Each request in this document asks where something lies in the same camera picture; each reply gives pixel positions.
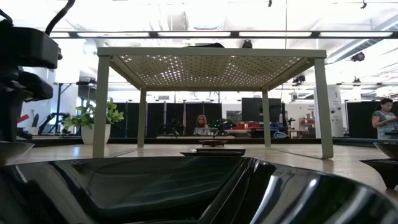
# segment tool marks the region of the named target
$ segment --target black panel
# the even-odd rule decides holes
[[[111,138],[125,138],[126,137],[126,103],[115,103],[118,106],[116,109],[124,113],[124,120],[111,125]]]
[[[269,98],[269,120],[273,123],[279,122],[282,111],[281,100]],[[242,121],[263,122],[262,120],[262,98],[242,98]]]
[[[147,138],[156,138],[163,125],[164,103],[148,103]]]
[[[223,112],[221,110],[221,104],[218,103],[205,103],[205,116],[207,123],[210,124],[212,121],[221,119]]]
[[[198,116],[203,114],[203,105],[202,103],[187,103],[185,104],[185,110],[185,116],[187,117],[185,135],[192,136],[197,126]]]
[[[166,122],[171,123],[172,119],[177,119],[182,125],[183,118],[183,104],[182,103],[167,103]]]
[[[377,139],[377,129],[372,127],[372,114],[378,101],[347,102],[348,130],[351,138]],[[398,114],[398,102],[392,112]]]
[[[138,136],[139,103],[129,103],[127,113],[127,137],[136,138]]]

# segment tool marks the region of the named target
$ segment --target woman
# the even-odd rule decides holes
[[[207,129],[207,119],[205,115],[199,115],[197,119],[197,127],[193,132],[193,135],[208,136],[210,135],[209,129]]]
[[[377,128],[378,139],[397,139],[398,136],[386,135],[386,133],[398,130],[396,116],[390,112],[392,108],[392,100],[385,98],[380,101],[376,111],[372,115],[372,125]]]

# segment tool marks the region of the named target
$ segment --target black dish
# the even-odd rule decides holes
[[[373,143],[380,151],[390,158],[398,158],[398,144]]]
[[[398,223],[371,187],[248,157],[124,157],[0,168],[4,223]]]
[[[361,162],[375,169],[388,189],[394,189],[398,185],[398,159],[370,159]]]

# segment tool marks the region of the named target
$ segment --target column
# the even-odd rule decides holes
[[[262,88],[262,120],[264,122],[264,143],[271,148],[271,127],[269,124],[268,87]]]
[[[93,158],[103,158],[105,149],[106,104],[108,97],[109,56],[99,56],[95,98]]]
[[[139,114],[138,114],[138,140],[137,140],[138,148],[144,147],[146,113],[147,113],[147,88],[141,87],[141,92],[139,97]]]
[[[325,60],[316,58],[315,62],[315,79],[317,88],[317,121],[319,121],[319,131],[321,132],[322,141],[322,159],[333,157],[333,139],[331,136],[328,86],[326,84]]]

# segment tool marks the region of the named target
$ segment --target gray shirt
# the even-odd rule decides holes
[[[395,118],[395,114],[388,112],[388,113],[384,113],[383,111],[375,111],[373,113],[373,116],[378,116],[380,118],[380,122],[391,119],[391,118]],[[397,139],[398,136],[386,136],[385,133],[387,132],[391,132],[393,130],[398,130],[398,123],[396,122],[391,122],[391,123],[387,123],[386,125],[384,125],[383,127],[377,127],[377,138],[378,139]]]

